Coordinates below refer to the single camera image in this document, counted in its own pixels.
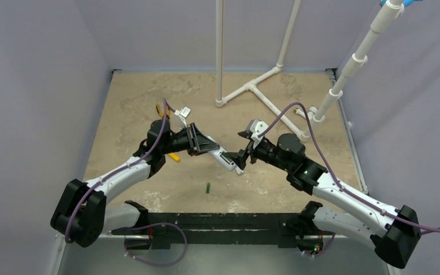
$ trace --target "pvc pipe joint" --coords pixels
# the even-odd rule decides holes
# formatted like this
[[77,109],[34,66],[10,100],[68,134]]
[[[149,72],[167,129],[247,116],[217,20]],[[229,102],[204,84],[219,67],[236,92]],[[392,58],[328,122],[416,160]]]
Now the pvc pipe joint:
[[218,99],[215,99],[215,106],[217,106],[218,108],[222,107],[224,104],[225,103],[223,102],[223,99],[220,101]]
[[[309,121],[311,123],[311,128],[315,130],[318,127],[318,125],[320,125],[324,120],[325,120],[325,116],[322,116],[321,119],[319,120],[317,120],[316,117],[314,116],[313,119]],[[299,139],[302,142],[307,142],[310,137],[311,137],[311,133],[309,132],[309,130],[306,130],[302,132]]]
[[363,59],[357,58],[355,54],[352,54],[352,58],[350,58],[347,62],[347,65],[341,70],[341,73],[350,78],[355,75],[356,71],[360,69],[365,63],[367,63],[368,57],[365,56]]
[[340,90],[340,92],[337,95],[333,93],[333,89],[330,89],[328,93],[329,93],[330,96],[335,98],[335,101],[340,99],[340,97],[343,95],[343,91],[342,90]]
[[388,0],[385,5],[382,6],[379,13],[375,17],[372,24],[370,24],[370,29],[374,33],[382,33],[384,32],[390,22],[396,18],[402,7],[402,0]]
[[267,78],[277,74],[278,72],[280,72],[281,69],[278,67],[274,67],[270,70],[268,70],[266,73],[264,73],[263,75],[261,75],[260,77],[257,77],[255,79],[250,80],[248,83],[252,83],[254,85],[259,84],[260,82],[266,80]]
[[308,109],[308,118],[306,118],[306,116],[304,115],[304,112],[301,108],[296,108],[295,113],[297,115],[302,116],[304,119],[309,119],[311,120],[311,118],[315,115],[315,113],[318,111],[318,108],[316,108],[315,106],[311,106]]
[[247,82],[247,83],[244,84],[243,86],[245,87],[245,89],[246,89],[247,91],[251,91],[251,92],[253,92],[254,89],[257,88],[256,84],[257,84],[257,83],[256,83],[256,81],[255,81],[255,79],[254,79],[254,80],[250,80],[249,82]]

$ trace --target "black bracket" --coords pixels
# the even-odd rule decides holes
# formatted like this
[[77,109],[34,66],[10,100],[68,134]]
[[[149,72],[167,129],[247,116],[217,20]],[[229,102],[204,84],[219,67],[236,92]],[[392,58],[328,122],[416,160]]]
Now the black bracket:
[[[399,210],[397,217],[419,223],[416,212],[406,205]],[[396,268],[405,268],[421,238],[421,230],[397,220],[386,227],[388,230],[382,238],[370,236],[375,245],[375,254]]]
[[186,135],[190,141],[190,149],[187,150],[190,156],[198,156],[220,148],[219,144],[202,134],[195,123],[186,127]]
[[[74,208],[88,189],[87,184],[78,179],[66,185],[50,222],[52,228],[65,234]],[[73,242],[85,248],[99,237],[104,227],[106,204],[107,198],[103,192],[92,191],[72,222],[70,239]]]

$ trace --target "blue clamp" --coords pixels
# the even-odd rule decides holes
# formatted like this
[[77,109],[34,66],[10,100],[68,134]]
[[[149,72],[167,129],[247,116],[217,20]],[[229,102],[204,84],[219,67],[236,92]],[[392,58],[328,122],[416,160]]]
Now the blue clamp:
[[[415,1],[422,1],[422,0],[404,0],[404,2],[403,2],[404,7],[408,7],[408,6],[410,6],[410,5],[411,5],[412,3],[414,3]],[[380,2],[380,6],[382,7],[383,5],[385,5],[386,2],[387,2],[387,0],[382,0],[382,1]]]

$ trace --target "pvc pipe elbow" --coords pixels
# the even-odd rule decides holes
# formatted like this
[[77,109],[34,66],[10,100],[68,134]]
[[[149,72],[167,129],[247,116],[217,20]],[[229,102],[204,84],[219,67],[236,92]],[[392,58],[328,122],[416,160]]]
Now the pvc pipe elbow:
[[215,99],[215,106],[217,106],[218,108],[220,108],[221,106],[223,106],[225,103],[223,102],[223,99],[218,101],[217,99]]
[[308,130],[300,133],[300,135],[298,135],[299,140],[301,140],[302,142],[307,142],[309,140],[309,138],[311,138],[311,134],[309,133]]

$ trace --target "tan floor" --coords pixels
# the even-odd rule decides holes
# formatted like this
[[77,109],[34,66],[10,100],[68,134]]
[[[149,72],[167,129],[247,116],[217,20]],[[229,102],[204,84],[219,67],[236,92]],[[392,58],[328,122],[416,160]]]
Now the tan floor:
[[[224,94],[241,87],[258,74],[227,74]],[[326,74],[278,74],[258,85],[279,109],[293,101],[307,107],[319,105],[331,88]],[[90,155],[85,179],[95,178],[127,160],[146,137],[150,123],[159,118],[155,104],[166,98],[173,108],[192,109],[188,122],[195,122],[228,151],[245,148],[247,140],[237,136],[251,119],[270,123],[275,115],[251,92],[245,92],[222,108],[214,105],[214,74],[115,74]],[[304,120],[288,112],[299,128]],[[288,128],[280,121],[267,137],[276,142]],[[348,140],[337,107],[316,131],[320,147],[337,176],[358,188]],[[312,141],[307,155],[322,163]],[[228,172],[210,155],[178,154],[180,163],[167,157],[166,165],[151,179],[131,187],[112,204],[132,199],[157,212],[298,212],[310,200],[323,202],[296,191],[285,180],[285,172],[263,162],[248,165],[245,174]],[[206,194],[207,182],[211,183]]]

